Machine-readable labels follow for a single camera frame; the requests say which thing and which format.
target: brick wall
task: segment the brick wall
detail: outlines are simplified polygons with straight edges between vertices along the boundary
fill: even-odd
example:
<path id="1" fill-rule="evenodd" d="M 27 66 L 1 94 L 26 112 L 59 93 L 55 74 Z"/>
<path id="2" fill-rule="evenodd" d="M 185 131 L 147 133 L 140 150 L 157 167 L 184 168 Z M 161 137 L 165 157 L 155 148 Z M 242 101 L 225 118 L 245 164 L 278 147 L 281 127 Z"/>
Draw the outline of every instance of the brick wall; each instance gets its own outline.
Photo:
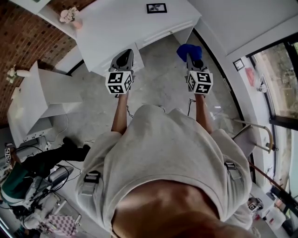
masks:
<path id="1" fill-rule="evenodd" d="M 93 1 L 52 0 L 49 5 L 59 13 L 72 6 L 82 9 Z M 16 64 L 16 69 L 28 70 L 38 60 L 39 68 L 52 70 L 75 45 L 75 40 L 40 17 L 0 0 L 0 128 L 7 125 L 11 95 L 22 81 L 17 77 L 13 84 L 7 82 L 9 68 Z"/>
<path id="2" fill-rule="evenodd" d="M 48 5 L 58 14 L 64 9 L 69 9 L 73 6 L 80 11 L 95 0 L 51 0 Z"/>

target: picture frame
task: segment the picture frame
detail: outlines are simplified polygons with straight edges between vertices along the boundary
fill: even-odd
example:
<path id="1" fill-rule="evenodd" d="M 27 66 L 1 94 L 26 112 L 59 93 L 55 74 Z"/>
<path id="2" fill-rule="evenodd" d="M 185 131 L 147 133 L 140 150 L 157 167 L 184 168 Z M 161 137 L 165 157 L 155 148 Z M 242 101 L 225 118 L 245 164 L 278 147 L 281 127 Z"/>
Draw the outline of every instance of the picture frame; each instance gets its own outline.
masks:
<path id="1" fill-rule="evenodd" d="M 234 61 L 233 64 L 234 64 L 235 68 L 237 69 L 237 71 L 244 68 L 244 63 L 242 62 L 241 59 Z"/>
<path id="2" fill-rule="evenodd" d="M 167 13 L 167 7 L 165 3 L 150 3 L 146 4 L 147 13 Z"/>

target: gray floor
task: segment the gray floor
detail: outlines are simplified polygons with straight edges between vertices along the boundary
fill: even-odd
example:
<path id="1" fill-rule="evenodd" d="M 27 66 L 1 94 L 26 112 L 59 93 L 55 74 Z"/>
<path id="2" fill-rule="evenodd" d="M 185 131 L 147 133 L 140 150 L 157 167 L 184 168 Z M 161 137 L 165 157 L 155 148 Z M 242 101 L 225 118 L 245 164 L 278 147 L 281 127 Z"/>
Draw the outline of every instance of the gray floor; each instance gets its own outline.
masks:
<path id="1" fill-rule="evenodd" d="M 202 46 L 193 33 L 188 43 Z M 143 104 L 162 105 L 168 112 L 178 107 L 187 114 L 189 99 L 194 99 L 194 95 L 188 92 L 184 79 L 186 64 L 176 54 L 178 47 L 179 43 L 176 39 L 168 36 L 140 50 L 145 68 L 135 73 L 135 82 L 129 93 L 128 103 L 131 114 L 134 114 Z M 231 122 L 228 118 L 238 118 L 238 112 L 219 70 L 204 47 L 202 48 L 203 61 L 213 73 L 214 79 L 212 91 L 206 97 L 210 118 L 214 128 L 224 129 L 233 136 L 241 130 L 241 125 Z M 73 77 L 75 84 L 81 89 L 83 103 L 77 112 L 68 114 L 69 127 L 59 135 L 53 143 L 53 148 L 59 146 L 65 136 L 72 138 L 78 145 L 83 145 L 85 141 L 94 140 L 101 133 L 109 131 L 112 126 L 117 99 L 109 95 L 105 87 L 105 79 L 98 74 L 89 73 L 84 64 L 73 73 Z M 195 118 L 194 103 L 190 108 L 190 116 Z M 57 133 L 67 126 L 65 115 L 53 117 L 52 121 L 54 130 L 47 135 L 48 140 L 54 140 Z M 78 168 L 82 167 L 81 162 L 73 164 Z M 79 170 L 75 169 L 70 179 L 78 174 Z M 61 189 L 61 194 L 73 206 L 75 206 L 73 196 L 75 184 L 76 179 L 67 182 Z M 84 230 L 96 237 L 109 237 L 84 215 L 81 224 Z"/>

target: white cabinet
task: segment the white cabinet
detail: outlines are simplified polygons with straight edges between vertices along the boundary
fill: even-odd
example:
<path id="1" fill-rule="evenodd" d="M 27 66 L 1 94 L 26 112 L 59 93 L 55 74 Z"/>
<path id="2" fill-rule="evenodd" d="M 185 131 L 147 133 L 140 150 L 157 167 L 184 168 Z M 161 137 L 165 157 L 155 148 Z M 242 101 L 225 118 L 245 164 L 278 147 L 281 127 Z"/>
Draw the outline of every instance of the white cabinet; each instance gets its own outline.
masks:
<path id="1" fill-rule="evenodd" d="M 110 56 L 108 59 L 104 60 L 102 63 L 100 63 L 96 68 L 94 68 L 92 71 L 105 76 L 105 74 L 108 72 L 108 69 L 111 66 L 111 62 L 113 60 L 113 58 L 120 52 L 122 52 L 125 49 L 132 49 L 134 52 L 134 65 L 133 65 L 133 70 L 136 72 L 138 70 L 140 70 L 141 68 L 144 68 L 144 64 L 140 55 L 140 52 L 138 50 L 138 48 L 136 47 L 135 43 L 131 44 L 129 46 L 127 46 L 127 48 L 124 48 L 122 50 L 120 50 L 119 52 L 113 54 L 112 56 Z"/>
<path id="2" fill-rule="evenodd" d="M 26 10 L 37 14 L 50 0 L 10 0 Z"/>
<path id="3" fill-rule="evenodd" d="M 82 102 L 72 77 L 39 69 L 37 62 L 30 73 L 15 89 L 7 112 L 16 147 L 45 135 L 52 128 L 48 117 L 66 114 Z"/>
<path id="4" fill-rule="evenodd" d="M 143 47 L 145 47 L 147 45 L 150 45 L 151 43 L 153 43 L 157 40 L 160 40 L 160 39 L 162 39 L 162 38 L 164 38 L 168 35 L 179 32 L 179 31 L 184 30 L 186 28 L 191 28 L 192 29 L 195 26 L 196 23 L 197 23 L 197 20 L 189 20 L 189 21 L 183 22 L 181 24 L 178 24 L 176 26 L 172 26 L 172 27 L 169 27 L 169 28 L 164 29 L 162 31 L 159 31 L 157 33 L 153 33 L 151 36 L 148 36 L 144 39 L 141 39 L 141 40 L 137 41 L 136 46 L 138 47 L 138 49 L 142 49 Z"/>
<path id="5" fill-rule="evenodd" d="M 187 0 L 164 0 L 167 13 L 147 14 L 147 0 L 97 0 L 80 12 L 76 42 L 89 71 L 104 76 L 114 56 L 134 51 L 134 71 L 144 67 L 139 49 L 173 34 L 186 43 L 200 13 Z"/>

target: blue object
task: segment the blue object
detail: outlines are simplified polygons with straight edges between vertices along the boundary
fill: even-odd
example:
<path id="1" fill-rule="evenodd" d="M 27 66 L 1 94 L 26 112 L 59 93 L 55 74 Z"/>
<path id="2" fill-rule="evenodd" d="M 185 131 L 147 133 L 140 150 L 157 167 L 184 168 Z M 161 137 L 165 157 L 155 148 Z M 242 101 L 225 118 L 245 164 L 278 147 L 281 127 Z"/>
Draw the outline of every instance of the blue object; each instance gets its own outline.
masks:
<path id="1" fill-rule="evenodd" d="M 183 44 L 177 49 L 177 54 L 184 62 L 187 61 L 187 53 L 190 54 L 193 61 L 197 61 L 202 58 L 202 48 L 200 46 Z"/>

